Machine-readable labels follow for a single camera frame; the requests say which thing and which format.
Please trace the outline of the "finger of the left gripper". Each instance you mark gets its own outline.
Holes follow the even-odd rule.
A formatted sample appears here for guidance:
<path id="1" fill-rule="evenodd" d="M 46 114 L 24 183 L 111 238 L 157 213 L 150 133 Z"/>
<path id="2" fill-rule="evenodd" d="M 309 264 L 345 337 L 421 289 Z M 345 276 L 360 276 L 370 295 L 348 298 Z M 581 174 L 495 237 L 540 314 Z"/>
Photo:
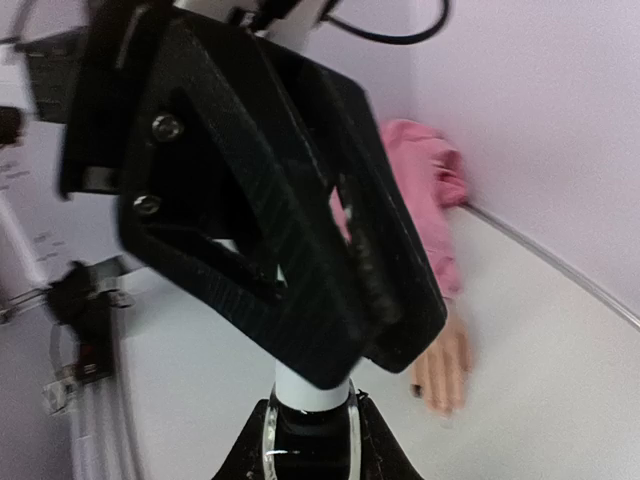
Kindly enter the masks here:
<path id="1" fill-rule="evenodd" d="M 128 136 L 123 246 L 313 385 L 341 383 L 370 321 L 306 125 L 318 66 L 183 13 L 156 49 Z"/>
<path id="2" fill-rule="evenodd" d="M 363 88 L 262 42 L 272 154 L 259 224 L 288 288 L 260 345 L 299 374 L 344 374 L 361 358 L 404 370 L 446 317 Z"/>

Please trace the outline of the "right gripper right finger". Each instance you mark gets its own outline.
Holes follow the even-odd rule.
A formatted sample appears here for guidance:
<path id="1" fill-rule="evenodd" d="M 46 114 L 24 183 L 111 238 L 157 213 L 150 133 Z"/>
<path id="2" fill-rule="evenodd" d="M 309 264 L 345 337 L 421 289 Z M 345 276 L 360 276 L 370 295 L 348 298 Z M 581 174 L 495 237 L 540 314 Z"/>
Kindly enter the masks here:
<path id="1" fill-rule="evenodd" d="M 422 480 L 368 393 L 349 390 L 349 478 Z"/>

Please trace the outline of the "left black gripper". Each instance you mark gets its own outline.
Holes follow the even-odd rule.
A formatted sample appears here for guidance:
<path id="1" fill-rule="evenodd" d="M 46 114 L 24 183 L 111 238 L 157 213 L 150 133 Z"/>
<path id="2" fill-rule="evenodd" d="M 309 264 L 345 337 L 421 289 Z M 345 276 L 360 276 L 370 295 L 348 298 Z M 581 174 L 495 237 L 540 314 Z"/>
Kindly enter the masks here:
<path id="1" fill-rule="evenodd" d="M 103 1 L 81 40 L 58 192 L 118 195 L 139 101 L 170 22 L 194 13 L 173 1 Z"/>

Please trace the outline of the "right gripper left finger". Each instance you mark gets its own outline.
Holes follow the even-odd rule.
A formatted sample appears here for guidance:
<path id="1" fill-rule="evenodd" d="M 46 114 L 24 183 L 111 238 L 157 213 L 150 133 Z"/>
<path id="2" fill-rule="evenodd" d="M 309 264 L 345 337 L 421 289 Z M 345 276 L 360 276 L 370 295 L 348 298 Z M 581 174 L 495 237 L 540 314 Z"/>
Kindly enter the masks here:
<path id="1" fill-rule="evenodd" d="M 213 480 L 265 480 L 263 439 L 269 401 L 257 402 Z"/>

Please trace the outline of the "black nail polish bottle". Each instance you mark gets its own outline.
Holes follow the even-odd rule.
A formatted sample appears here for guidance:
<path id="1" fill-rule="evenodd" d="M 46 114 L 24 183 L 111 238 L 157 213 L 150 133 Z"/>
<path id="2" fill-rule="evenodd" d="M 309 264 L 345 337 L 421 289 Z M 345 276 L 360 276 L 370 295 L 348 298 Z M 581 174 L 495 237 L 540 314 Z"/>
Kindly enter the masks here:
<path id="1" fill-rule="evenodd" d="M 358 479 L 362 441 L 357 396 L 352 383 L 341 405 L 323 412 L 285 406 L 272 393 L 261 439 L 266 479 Z"/>

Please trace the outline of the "white nail polish cap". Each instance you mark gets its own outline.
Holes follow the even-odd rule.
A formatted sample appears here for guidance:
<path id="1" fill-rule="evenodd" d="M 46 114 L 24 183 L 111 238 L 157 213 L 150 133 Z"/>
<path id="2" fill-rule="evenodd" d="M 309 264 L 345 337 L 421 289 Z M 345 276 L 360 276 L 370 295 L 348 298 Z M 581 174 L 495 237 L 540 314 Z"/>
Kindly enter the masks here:
<path id="1" fill-rule="evenodd" d="M 220 314 L 210 312 L 207 320 L 214 330 L 211 337 L 215 371 L 209 385 L 218 403 L 237 410 L 273 391 L 290 408 L 320 412 L 340 405 L 347 398 L 346 382 L 329 390 L 319 389 Z"/>

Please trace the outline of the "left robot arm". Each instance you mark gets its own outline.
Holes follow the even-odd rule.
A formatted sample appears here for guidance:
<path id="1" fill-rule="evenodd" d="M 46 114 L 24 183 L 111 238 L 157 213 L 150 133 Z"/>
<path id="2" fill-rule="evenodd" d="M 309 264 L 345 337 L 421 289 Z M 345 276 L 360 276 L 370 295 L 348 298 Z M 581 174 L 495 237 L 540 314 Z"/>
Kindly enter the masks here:
<path id="1" fill-rule="evenodd" d="M 305 55 L 332 1 L 6 1 L 1 234 L 76 344 L 118 368 L 142 264 L 329 391 L 406 369 L 445 302 L 363 88 Z"/>

